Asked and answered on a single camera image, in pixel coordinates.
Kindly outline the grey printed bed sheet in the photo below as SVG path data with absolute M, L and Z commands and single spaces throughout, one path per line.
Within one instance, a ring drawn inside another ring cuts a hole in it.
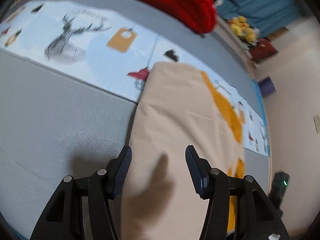
M 257 83 L 217 33 L 195 35 L 178 20 L 137 0 L 71 1 L 117 10 L 171 39 L 235 86 L 265 117 Z M 29 238 L 64 176 L 89 176 L 120 152 L 129 140 L 135 107 L 1 51 L 1 214 L 6 222 Z

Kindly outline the yellow plush toys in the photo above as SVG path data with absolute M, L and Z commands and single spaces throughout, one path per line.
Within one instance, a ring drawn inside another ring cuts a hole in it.
M 260 35 L 258 28 L 252 28 L 244 16 L 233 17 L 228 20 L 231 31 L 244 42 L 255 45 Z

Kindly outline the blue curtain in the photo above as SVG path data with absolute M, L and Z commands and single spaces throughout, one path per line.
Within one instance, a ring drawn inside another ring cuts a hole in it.
M 266 37 L 304 17 L 306 9 L 302 0 L 223 0 L 217 13 L 225 20 L 244 16 Z

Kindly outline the purple folded mat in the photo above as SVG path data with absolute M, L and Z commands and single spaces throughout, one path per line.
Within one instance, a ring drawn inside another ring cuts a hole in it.
M 260 92 L 263 98 L 266 98 L 276 92 L 274 83 L 272 82 L 269 76 L 259 81 L 258 86 L 260 88 Z

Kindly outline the beige and orange hoodie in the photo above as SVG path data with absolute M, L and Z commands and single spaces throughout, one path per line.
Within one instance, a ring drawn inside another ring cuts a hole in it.
M 156 63 L 137 106 L 132 161 L 121 200 L 122 239 L 198 239 L 208 203 L 185 161 L 194 146 L 229 176 L 245 171 L 241 122 L 208 75 L 191 65 Z

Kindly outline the dark red bag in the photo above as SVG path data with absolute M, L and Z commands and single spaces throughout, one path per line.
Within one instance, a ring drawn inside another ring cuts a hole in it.
M 275 56 L 278 51 L 272 46 L 268 39 L 260 38 L 254 48 L 249 50 L 252 60 L 255 63 L 260 63 L 266 59 Z

